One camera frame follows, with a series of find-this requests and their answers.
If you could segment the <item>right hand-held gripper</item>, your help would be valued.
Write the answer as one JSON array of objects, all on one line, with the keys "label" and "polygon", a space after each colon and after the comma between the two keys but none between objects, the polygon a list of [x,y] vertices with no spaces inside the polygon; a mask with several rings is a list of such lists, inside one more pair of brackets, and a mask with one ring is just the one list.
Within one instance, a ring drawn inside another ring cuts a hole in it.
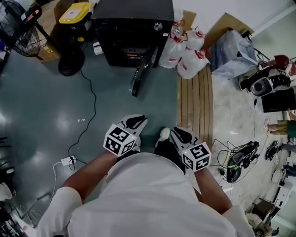
[{"label": "right hand-held gripper", "polygon": [[189,147],[198,141],[192,130],[175,126],[171,129],[171,138],[176,148],[182,150],[182,162],[187,168],[199,171],[210,165],[211,151],[206,142]]}]

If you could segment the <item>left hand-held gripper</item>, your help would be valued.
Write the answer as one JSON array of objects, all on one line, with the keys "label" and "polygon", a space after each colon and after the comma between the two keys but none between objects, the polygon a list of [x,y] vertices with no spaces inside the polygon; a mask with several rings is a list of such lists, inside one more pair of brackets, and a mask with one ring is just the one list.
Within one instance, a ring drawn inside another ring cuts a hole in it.
[{"label": "left hand-held gripper", "polygon": [[147,122],[148,119],[145,115],[124,116],[120,123],[127,127],[129,132],[116,124],[112,124],[105,135],[103,147],[117,157],[122,156],[132,150],[137,137],[141,134]]}]

